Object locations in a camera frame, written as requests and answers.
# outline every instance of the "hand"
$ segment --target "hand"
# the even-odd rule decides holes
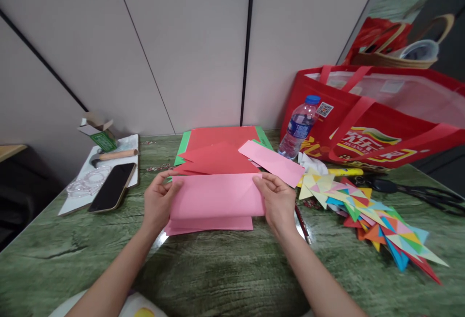
[[[275,236],[287,230],[295,230],[295,191],[279,177],[265,172],[262,174],[262,179],[253,177],[253,182],[265,199],[268,225]]]
[[[163,184],[163,181],[166,177],[177,174],[178,172],[173,170],[158,173],[147,190],[145,190],[143,227],[147,227],[151,231],[160,232],[168,223],[171,203],[184,182],[177,181],[174,184],[172,182]]]

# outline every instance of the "plastic water bottle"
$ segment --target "plastic water bottle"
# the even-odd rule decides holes
[[[278,153],[289,160],[295,159],[300,146],[308,137],[311,128],[318,119],[316,110],[321,98],[318,96],[307,96],[305,103],[299,105],[292,113],[287,133],[282,139]]]

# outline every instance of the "bag handle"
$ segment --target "bag handle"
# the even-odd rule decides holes
[[[459,128],[453,127],[446,123],[439,123],[435,125],[429,131],[426,131],[418,136],[413,138],[404,140],[398,144],[392,145],[390,147],[380,149],[377,151],[370,152],[368,154],[350,158],[350,159],[342,159],[336,156],[334,153],[334,148],[337,144],[341,141],[342,138],[347,134],[347,132],[352,128],[352,126],[357,122],[357,120],[374,104],[376,101],[372,98],[368,97],[361,97],[359,101],[354,105],[352,110],[347,114],[345,119],[341,122],[339,128],[335,132],[334,136],[331,139],[329,144],[329,158],[334,162],[348,162],[348,161],[357,161],[361,159],[373,158],[380,156],[382,154],[387,154],[390,152],[399,151],[402,149],[407,149],[415,145],[430,143],[435,140],[439,140],[454,134],[455,132],[459,131]]]
[[[324,85],[327,85],[329,74],[332,70],[332,65],[323,65],[320,73],[320,82]],[[361,80],[365,75],[368,74],[372,67],[371,66],[361,66],[355,71],[352,77],[347,81],[344,87],[341,88],[341,91],[349,92],[354,86]]]
[[[390,32],[391,30],[397,28],[396,32],[384,44],[382,44],[379,48],[377,48],[377,50],[374,52],[374,53],[381,53],[381,51],[383,51],[386,47],[388,47],[391,42],[393,42],[400,34],[402,34],[403,30],[406,27],[407,27],[407,25],[405,23],[403,23],[403,22],[399,22],[399,23],[394,24],[393,26],[390,26],[384,32],[382,32],[377,37],[375,37],[375,39],[372,41],[372,43],[367,46],[365,51],[370,49],[370,47],[373,46],[375,44],[375,42],[378,41],[381,36],[383,36],[387,32]]]
[[[443,30],[441,36],[436,41],[438,44],[440,44],[446,38],[447,34],[449,34],[450,30],[454,26],[455,17],[454,17],[453,14],[440,15],[440,16],[434,18],[430,22],[430,24],[428,24],[426,26],[426,28],[423,29],[423,31],[414,39],[414,41],[412,41],[412,43],[414,43],[414,42],[416,42],[418,40],[421,40],[422,37],[425,36],[426,33],[433,27],[433,25],[440,23],[442,20],[445,21],[446,25],[444,26],[444,30]]]

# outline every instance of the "printed logo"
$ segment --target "printed logo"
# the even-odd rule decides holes
[[[338,143],[338,146],[366,155],[370,152],[384,149],[399,143],[402,139],[383,134],[375,128],[352,127],[346,136]],[[376,162],[395,162],[417,153],[415,150],[402,149],[399,151],[381,154],[378,157],[369,158]]]

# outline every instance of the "small cardboard box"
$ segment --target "small cardboard box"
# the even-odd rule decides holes
[[[109,152],[118,147],[118,140],[109,130],[111,125],[113,120],[105,123],[96,113],[87,112],[77,129],[89,136],[103,151]]]

